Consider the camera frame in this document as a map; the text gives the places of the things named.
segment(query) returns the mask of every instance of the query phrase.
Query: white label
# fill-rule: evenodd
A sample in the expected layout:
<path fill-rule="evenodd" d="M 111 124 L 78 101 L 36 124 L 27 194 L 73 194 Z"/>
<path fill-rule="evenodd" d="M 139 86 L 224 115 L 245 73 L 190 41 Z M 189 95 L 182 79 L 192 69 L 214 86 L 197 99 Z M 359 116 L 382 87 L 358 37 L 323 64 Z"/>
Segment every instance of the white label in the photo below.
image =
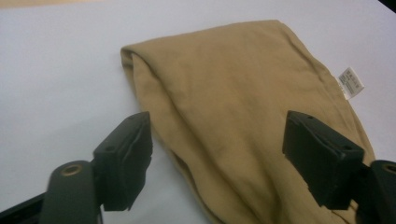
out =
<path fill-rule="evenodd" d="M 356 75 L 351 67 L 348 67 L 348 69 L 338 77 L 337 81 L 347 100 L 356 96 L 364 89 L 363 83 L 361 83 L 358 75 Z"/>

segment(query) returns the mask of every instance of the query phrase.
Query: folded garment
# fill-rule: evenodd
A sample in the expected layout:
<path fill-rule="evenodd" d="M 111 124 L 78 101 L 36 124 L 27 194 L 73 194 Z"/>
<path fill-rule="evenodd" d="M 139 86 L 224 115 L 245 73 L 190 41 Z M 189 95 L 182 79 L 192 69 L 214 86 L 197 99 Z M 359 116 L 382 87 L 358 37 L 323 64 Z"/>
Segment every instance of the folded garment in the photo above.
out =
<path fill-rule="evenodd" d="M 213 223 L 354 223 L 319 207 L 282 154 L 288 110 L 374 153 L 328 69 L 279 21 L 158 38 L 121 50 L 153 130 Z"/>

